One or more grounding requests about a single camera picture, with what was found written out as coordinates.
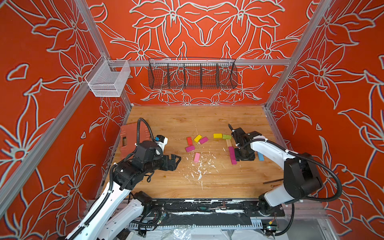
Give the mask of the dark magenta block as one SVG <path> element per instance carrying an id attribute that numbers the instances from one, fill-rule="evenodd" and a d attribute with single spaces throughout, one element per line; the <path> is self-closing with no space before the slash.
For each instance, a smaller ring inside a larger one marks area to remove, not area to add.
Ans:
<path id="1" fill-rule="evenodd" d="M 230 157 L 231 157 L 231 158 L 235 158 L 236 155 L 235 155 L 235 149 L 234 149 L 234 147 L 228 147 L 228 149 L 229 149 Z"/>

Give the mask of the blue striped block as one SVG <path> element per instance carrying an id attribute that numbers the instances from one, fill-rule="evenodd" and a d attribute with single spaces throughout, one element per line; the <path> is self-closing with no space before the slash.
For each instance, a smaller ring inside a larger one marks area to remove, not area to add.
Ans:
<path id="1" fill-rule="evenodd" d="M 258 158 L 259 158 L 260 161 L 264 161 L 265 160 L 263 154 L 261 154 L 260 152 L 258 152 Z"/>

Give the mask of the red block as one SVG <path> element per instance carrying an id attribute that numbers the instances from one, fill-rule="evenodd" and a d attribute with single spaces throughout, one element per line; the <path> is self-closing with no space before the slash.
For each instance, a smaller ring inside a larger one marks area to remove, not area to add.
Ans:
<path id="1" fill-rule="evenodd" d="M 187 143 L 188 143 L 188 146 L 192 146 L 193 145 L 193 140 L 191 137 L 187 137 Z"/>

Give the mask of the magenta block top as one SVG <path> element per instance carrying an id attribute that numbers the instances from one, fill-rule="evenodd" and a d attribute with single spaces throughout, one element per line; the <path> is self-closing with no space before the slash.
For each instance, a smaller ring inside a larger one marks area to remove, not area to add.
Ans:
<path id="1" fill-rule="evenodd" d="M 204 137 L 204 138 L 201 138 L 201 139 L 199 140 L 199 143 L 200 143 L 200 144 L 204 144 L 204 143 L 206 143 L 208 140 L 209 140 L 208 137 Z"/>

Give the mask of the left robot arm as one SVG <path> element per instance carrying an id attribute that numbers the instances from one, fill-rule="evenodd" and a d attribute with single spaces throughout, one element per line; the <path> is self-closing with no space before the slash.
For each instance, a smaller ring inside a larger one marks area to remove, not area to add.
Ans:
<path id="1" fill-rule="evenodd" d="M 144 213 L 151 198 L 137 193 L 131 202 L 116 213 L 117 207 L 144 178 L 150 180 L 155 171 L 174 171 L 182 158 L 163 153 L 165 143 L 143 141 L 135 150 L 110 169 L 110 181 L 87 215 L 66 240 L 112 240 Z"/>

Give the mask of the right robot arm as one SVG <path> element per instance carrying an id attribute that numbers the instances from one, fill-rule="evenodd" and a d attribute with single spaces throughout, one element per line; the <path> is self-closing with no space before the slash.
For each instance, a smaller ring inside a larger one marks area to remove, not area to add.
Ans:
<path id="1" fill-rule="evenodd" d="M 294 204 L 300 200 L 332 202 L 342 196 L 343 186 L 339 177 L 330 168 L 315 161 L 312 155 L 290 151 L 259 132 L 246 133 L 242 128 L 228 126 L 236 143 L 234 154 L 237 162 L 254 161 L 256 154 L 260 154 L 284 171 L 283 184 L 259 196 L 257 211 L 261 215 L 271 215 L 281 204 Z M 336 183 L 336 193 L 330 197 L 310 196 L 323 187 L 319 169 L 327 172 Z"/>

